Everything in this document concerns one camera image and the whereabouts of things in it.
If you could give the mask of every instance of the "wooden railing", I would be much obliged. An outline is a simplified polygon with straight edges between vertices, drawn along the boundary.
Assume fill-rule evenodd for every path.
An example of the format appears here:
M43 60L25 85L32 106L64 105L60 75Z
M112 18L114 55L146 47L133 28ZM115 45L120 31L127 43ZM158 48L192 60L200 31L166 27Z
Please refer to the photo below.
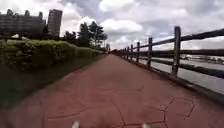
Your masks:
M174 38L162 40L158 42L153 42L152 38L148 39L147 45L140 45L140 43L137 43L137 47L133 47L131 45L130 47L118 50L117 55L130 60L131 62L139 63L139 60L146 60L148 68L151 67L151 62L161 63L172 66L172 72L170 75L172 77L178 77L178 69L183 68L186 70L195 71L198 73L218 77L218 78L224 78L224 71L219 69L211 69L201 66L195 66L195 65L189 65L189 64L182 64L180 63L180 55L181 54L187 54L187 55L206 55L206 56L224 56L224 49L201 49L201 50L181 50L181 42L183 41L189 41L189 40L202 40L205 38L211 38L211 37L218 37L218 36L224 36L224 29L210 31L210 32L204 32L199 34L193 34L193 35L187 35L187 36L181 36L181 28L179 26L176 26L174 28ZM153 51L153 46L168 44L168 43L174 43L174 49L173 50L165 50L165 51ZM140 51L141 48L147 48L147 51ZM160 59L152 59L152 57L156 58L173 58L173 61L166 61L166 60L160 60Z

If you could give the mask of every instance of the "cloudy sky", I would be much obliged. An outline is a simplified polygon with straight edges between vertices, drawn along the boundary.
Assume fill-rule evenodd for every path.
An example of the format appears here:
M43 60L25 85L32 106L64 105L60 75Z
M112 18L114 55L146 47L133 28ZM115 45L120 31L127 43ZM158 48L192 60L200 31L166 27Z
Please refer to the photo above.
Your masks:
M1 13L8 8L31 15L42 11L45 19L50 9L63 10L61 35L94 20L104 27L112 48L146 43L149 36L172 37L176 25L183 35L224 28L224 0L0 0ZM184 42L182 48L224 48L224 38Z

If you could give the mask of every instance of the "building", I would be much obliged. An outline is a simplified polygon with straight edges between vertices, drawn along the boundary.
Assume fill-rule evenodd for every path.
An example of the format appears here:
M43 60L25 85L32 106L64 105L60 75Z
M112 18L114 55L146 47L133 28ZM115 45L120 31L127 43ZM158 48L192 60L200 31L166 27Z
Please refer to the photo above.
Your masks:
M61 28L61 18L62 18L62 11L60 10L50 10L48 16L48 34L51 36L58 37L60 34Z
M24 15L13 13L8 9L6 14L0 13L0 32L14 34L42 34L46 26L42 12L38 16L31 16L26 10Z

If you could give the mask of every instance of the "water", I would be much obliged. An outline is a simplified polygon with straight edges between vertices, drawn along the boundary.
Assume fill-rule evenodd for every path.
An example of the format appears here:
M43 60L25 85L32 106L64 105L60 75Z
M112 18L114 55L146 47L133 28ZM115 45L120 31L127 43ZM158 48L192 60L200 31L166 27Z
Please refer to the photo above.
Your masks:
M172 59L161 59L161 60L172 61ZM140 60L140 63L146 64L147 62L145 60ZM191 60L181 60L181 63L202 66L202 67L211 68L211 69L224 70L224 65L219 65L219 64L209 64L205 62L197 62L197 61L191 61ZM151 66L168 73L171 73L172 71L172 67L165 64L151 62ZM207 89L213 90L215 92L224 94L224 79L197 73L197 72L182 69L182 68L179 68L178 70L178 77L188 80L202 87L205 87Z

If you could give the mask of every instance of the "red brick path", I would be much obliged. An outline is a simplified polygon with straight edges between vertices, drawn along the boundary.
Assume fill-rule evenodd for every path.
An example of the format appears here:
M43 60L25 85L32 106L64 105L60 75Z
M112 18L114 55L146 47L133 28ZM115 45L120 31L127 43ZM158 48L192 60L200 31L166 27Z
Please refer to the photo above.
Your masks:
M15 128L71 128L74 121L84 128L223 128L224 107L109 55L32 95L8 118Z

